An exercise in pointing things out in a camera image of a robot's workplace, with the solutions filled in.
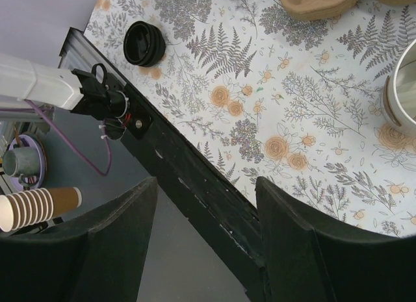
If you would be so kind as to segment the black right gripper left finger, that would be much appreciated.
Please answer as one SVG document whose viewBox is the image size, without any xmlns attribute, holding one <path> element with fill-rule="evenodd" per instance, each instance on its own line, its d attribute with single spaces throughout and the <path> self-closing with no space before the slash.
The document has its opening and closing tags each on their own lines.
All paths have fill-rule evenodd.
<svg viewBox="0 0 416 302">
<path fill-rule="evenodd" d="M 158 198 L 155 177 L 70 221 L 1 239 L 2 301 L 136 301 Z"/>
</svg>

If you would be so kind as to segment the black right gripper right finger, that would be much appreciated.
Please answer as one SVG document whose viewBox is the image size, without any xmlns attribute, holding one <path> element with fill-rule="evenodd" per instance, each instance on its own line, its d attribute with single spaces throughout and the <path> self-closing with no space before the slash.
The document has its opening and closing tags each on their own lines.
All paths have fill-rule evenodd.
<svg viewBox="0 0 416 302">
<path fill-rule="evenodd" d="M 264 177 L 255 185 L 273 301 L 414 301 L 415 237 L 341 222 Z"/>
</svg>

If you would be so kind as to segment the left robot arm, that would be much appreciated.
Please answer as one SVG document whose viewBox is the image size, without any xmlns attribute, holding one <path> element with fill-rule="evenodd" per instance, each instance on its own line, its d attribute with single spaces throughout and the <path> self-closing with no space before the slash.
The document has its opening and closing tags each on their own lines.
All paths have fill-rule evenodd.
<svg viewBox="0 0 416 302">
<path fill-rule="evenodd" d="M 103 64 L 90 72 L 51 68 L 2 53 L 1 112 L 33 113 L 30 103 L 42 111 L 51 106 L 92 116 L 111 140 L 126 129 L 129 99 Z"/>
</svg>

